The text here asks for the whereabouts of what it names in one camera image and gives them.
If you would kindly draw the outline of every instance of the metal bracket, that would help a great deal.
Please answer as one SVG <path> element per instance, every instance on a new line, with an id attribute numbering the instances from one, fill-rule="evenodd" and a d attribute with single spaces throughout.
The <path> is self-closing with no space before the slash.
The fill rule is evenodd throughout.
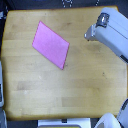
<path id="1" fill-rule="evenodd" d="M 106 28 L 108 21 L 109 21 L 109 14 L 101 13 L 100 16 L 98 17 L 96 27 L 101 26 L 101 27 Z"/>
<path id="2" fill-rule="evenodd" d="M 95 38 L 95 24 L 89 27 L 88 31 L 85 33 L 84 37 L 89 41 L 94 41 L 96 40 Z"/>

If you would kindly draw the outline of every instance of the wooden table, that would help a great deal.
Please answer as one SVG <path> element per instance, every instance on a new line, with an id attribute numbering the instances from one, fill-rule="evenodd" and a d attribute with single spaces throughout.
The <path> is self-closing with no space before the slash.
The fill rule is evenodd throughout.
<path id="1" fill-rule="evenodd" d="M 1 55 L 7 119 L 117 115 L 127 98 L 126 64 L 84 39 L 102 8 L 8 13 Z M 70 43 L 64 70 L 32 47 L 40 20 Z"/>

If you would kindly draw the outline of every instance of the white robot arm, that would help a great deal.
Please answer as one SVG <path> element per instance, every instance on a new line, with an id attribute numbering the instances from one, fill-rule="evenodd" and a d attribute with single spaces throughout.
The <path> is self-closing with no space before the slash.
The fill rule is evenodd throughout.
<path id="1" fill-rule="evenodd" d="M 0 128 L 7 128 L 6 114 L 3 110 L 4 97 L 3 97 L 3 77 L 2 77 L 2 65 L 0 61 Z"/>
<path id="2" fill-rule="evenodd" d="M 112 8 L 103 8 L 97 23 L 85 34 L 87 40 L 98 40 L 128 64 L 128 19 Z"/>
<path id="3" fill-rule="evenodd" d="M 128 99 L 115 118 L 111 113 L 103 115 L 94 128 L 128 128 Z"/>

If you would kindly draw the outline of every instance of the wood grain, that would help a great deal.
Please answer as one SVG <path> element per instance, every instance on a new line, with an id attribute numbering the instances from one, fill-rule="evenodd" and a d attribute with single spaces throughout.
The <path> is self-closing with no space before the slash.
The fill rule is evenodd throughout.
<path id="1" fill-rule="evenodd" d="M 84 39 L 102 8 L 8 13 L 1 55 L 7 119 L 117 115 L 127 98 L 126 64 Z M 39 21 L 70 43 L 64 70 L 32 47 Z"/>

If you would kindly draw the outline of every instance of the pink towel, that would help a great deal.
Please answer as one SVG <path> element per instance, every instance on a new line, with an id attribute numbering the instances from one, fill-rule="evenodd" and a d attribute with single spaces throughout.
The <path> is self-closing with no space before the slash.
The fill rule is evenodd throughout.
<path id="1" fill-rule="evenodd" d="M 32 46 L 60 69 L 64 68 L 69 43 L 41 21 Z"/>

